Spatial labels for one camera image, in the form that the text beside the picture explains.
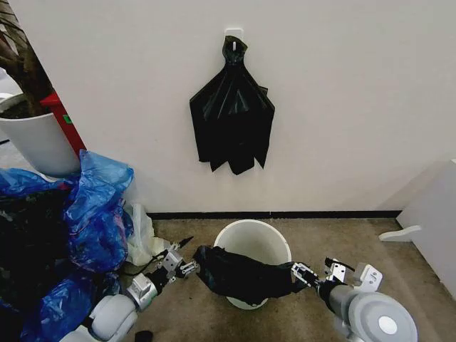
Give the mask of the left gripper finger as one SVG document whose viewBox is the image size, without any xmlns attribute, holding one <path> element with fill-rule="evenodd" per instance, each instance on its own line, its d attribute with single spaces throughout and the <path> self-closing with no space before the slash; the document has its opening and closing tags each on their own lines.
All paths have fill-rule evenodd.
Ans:
<svg viewBox="0 0 456 342">
<path fill-rule="evenodd" d="M 200 265 L 195 260 L 186 264 L 181 264 L 177 267 L 177 277 L 188 277 L 199 269 Z"/>
<path fill-rule="evenodd" d="M 194 238 L 193 236 L 190 236 L 190 237 L 186 237 L 186 238 L 180 240 L 179 242 L 171 242 L 169 247 L 166 248 L 166 252 L 170 253 L 170 252 L 173 252 L 173 251 L 180 250 L 186 244 L 188 244 L 193 238 Z"/>
</svg>

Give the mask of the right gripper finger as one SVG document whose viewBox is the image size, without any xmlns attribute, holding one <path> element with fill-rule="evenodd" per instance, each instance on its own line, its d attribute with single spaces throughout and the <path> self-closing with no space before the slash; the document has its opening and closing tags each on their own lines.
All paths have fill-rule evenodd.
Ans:
<svg viewBox="0 0 456 342">
<path fill-rule="evenodd" d="M 291 278 L 294 287 L 317 287 L 318 275 L 306 264 L 295 262 L 291 267 Z"/>
<path fill-rule="evenodd" d="M 326 280 L 338 281 L 342 283 L 344 282 L 346 275 L 346 267 L 342 265 L 342 263 L 340 263 L 339 260 L 326 257 L 324 265 L 324 274 L 326 275 Z"/>
</svg>

